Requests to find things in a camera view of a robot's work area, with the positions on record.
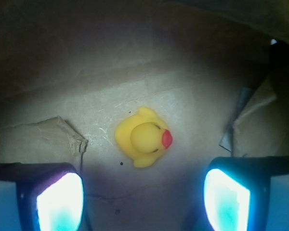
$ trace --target bright light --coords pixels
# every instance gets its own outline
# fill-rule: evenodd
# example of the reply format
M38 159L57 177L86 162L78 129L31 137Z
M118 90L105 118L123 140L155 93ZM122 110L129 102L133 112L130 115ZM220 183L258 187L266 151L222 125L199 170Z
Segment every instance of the bright light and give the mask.
M275 43L277 43L277 41L275 39L271 40L271 45L274 45Z
M82 180L67 173L37 197L41 231L76 231L83 208Z
M204 202L214 230L247 230L250 191L219 169L212 169L206 175Z

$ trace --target black plastic frame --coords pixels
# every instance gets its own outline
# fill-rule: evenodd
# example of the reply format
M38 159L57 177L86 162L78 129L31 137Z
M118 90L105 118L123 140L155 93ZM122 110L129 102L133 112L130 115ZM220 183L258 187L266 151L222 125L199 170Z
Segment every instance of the black plastic frame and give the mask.
M0 180L16 183L19 219L23 231L39 230L37 196L69 172L76 173L69 163L0 164Z
M220 169L250 190L248 231L263 231L266 228L272 176L289 174L287 157L217 157L208 171Z

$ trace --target duck head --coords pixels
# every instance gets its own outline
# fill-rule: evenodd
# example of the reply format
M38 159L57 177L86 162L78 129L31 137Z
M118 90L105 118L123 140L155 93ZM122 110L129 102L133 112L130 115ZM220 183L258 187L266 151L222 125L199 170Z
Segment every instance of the duck head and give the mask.
M156 123L142 123L132 130L131 143L141 153L162 155L172 144L172 135Z

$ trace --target brown paper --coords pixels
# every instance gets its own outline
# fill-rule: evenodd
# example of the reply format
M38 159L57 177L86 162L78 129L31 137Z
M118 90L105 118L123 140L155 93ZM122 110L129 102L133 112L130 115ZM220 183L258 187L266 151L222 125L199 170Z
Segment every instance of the brown paper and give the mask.
M169 0L194 5L249 25L289 44L289 0Z
M273 72L233 125L237 157L289 155L289 67Z
M80 172L86 145L61 117L0 128L0 163L69 162Z

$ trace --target yellow rubber duck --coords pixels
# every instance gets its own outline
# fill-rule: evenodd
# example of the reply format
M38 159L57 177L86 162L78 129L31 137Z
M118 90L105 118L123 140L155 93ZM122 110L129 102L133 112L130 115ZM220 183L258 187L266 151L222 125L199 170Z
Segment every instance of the yellow rubber duck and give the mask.
M115 130L120 149L134 160L135 167L149 167L172 143L167 124L155 111L140 107L138 113L123 120Z

